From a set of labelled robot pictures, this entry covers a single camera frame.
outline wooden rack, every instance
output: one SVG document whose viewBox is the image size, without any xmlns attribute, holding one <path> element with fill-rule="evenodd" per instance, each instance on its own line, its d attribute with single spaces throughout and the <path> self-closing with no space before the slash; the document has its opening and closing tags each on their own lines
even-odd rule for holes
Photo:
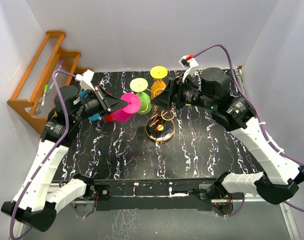
<svg viewBox="0 0 304 240">
<path fill-rule="evenodd" d="M 27 121 L 39 134 L 45 128 L 47 115 L 54 107 L 56 96 L 55 86 L 48 90 L 45 105 L 41 106 L 44 87 L 52 84 L 52 73 L 64 61 L 63 71 L 72 74 L 82 74 L 90 68 L 77 67 L 81 53 L 67 51 L 61 48 L 66 34 L 63 31 L 47 31 L 43 42 L 35 53 L 20 83 L 7 103 Z M 72 77 L 64 74 L 57 75 L 60 87 L 71 83 Z"/>
</svg>

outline marble tabletop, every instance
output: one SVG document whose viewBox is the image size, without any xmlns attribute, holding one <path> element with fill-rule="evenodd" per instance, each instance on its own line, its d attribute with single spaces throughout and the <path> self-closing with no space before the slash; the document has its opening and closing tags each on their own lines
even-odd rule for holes
<svg viewBox="0 0 304 240">
<path fill-rule="evenodd" d="M 169 71 L 164 81 L 181 74 Z M 145 78 L 149 87 L 154 82 L 148 71 L 127 71 L 95 73 L 92 83 L 120 98 L 131 92 L 129 84 L 135 78 Z M 194 81 L 200 81 L 198 71 Z M 231 92 L 237 94 L 232 83 Z M 165 143 L 156 143 L 145 133 L 151 114 L 137 113 L 125 123 L 84 120 L 53 181 L 68 181 L 77 173 L 96 180 L 122 180 L 217 178 L 225 171 L 262 171 L 246 147 L 216 124 L 209 111 L 194 106 L 178 110 L 175 134 Z"/>
</svg>

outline wooden dish rack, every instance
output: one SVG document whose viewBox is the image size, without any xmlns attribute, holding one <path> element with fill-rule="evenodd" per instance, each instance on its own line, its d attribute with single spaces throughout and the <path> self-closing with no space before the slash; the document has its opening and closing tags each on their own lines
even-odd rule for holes
<svg viewBox="0 0 304 240">
<path fill-rule="evenodd" d="M 52 84 L 52 73 L 64 61 L 61 70 L 71 74 L 82 74 L 90 68 L 80 68 L 77 63 L 81 53 L 61 48 L 66 34 L 63 31 L 47 31 L 40 47 L 35 53 L 20 83 L 7 103 L 39 134 L 45 128 L 47 115 L 54 108 L 55 86 L 47 92 L 45 105 L 41 105 L 44 87 Z M 71 83 L 72 77 L 59 73 L 57 82 L 60 87 Z"/>
</svg>

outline white wall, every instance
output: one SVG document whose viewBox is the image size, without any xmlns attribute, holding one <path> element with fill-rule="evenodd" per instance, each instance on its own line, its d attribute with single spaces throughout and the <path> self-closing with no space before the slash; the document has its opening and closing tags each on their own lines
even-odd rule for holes
<svg viewBox="0 0 304 240">
<path fill-rule="evenodd" d="M 62 29 L 63 46 L 96 71 L 180 69 L 183 55 L 222 43 L 243 65 L 277 0 L 27 0 L 43 31 Z M 202 67 L 227 66 L 213 49 Z"/>
<path fill-rule="evenodd" d="M 0 240 L 9 238 L 10 217 L 1 212 L 23 184 L 39 135 L 11 109 L 12 96 L 44 37 L 25 0 L 0 0 Z"/>
<path fill-rule="evenodd" d="M 281 0 L 248 57 L 243 80 L 267 130 L 304 162 L 304 0 Z M 304 208 L 304 183 L 293 203 Z M 304 240 L 304 213 L 293 210 Z"/>
</svg>

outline pink disc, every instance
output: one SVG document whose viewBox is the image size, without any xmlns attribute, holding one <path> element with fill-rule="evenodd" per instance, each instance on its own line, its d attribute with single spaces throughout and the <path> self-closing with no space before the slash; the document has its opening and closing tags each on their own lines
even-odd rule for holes
<svg viewBox="0 0 304 240">
<path fill-rule="evenodd" d="M 124 123 L 133 115 L 132 113 L 127 113 L 123 111 L 123 108 L 112 113 L 114 119 L 118 122 Z"/>
<path fill-rule="evenodd" d="M 141 107 L 141 100 L 134 93 L 126 93 L 121 97 L 121 99 L 128 102 L 128 105 L 122 108 L 122 110 L 128 114 L 138 112 Z"/>
</svg>

